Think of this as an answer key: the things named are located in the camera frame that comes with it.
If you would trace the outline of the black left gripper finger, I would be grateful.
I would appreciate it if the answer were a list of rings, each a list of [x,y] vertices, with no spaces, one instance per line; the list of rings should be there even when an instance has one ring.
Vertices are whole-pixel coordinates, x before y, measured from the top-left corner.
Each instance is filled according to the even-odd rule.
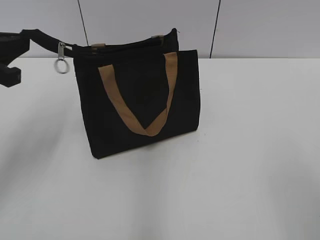
[[[8,63],[0,62],[0,84],[7,88],[21,83],[22,71],[18,67],[8,67]]]

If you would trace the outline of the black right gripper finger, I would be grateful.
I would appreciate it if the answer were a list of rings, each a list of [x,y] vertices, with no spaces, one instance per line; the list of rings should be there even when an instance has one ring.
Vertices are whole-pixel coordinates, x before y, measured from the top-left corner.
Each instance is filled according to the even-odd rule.
[[[0,33],[1,54],[23,54],[30,49],[30,40],[20,33]]]

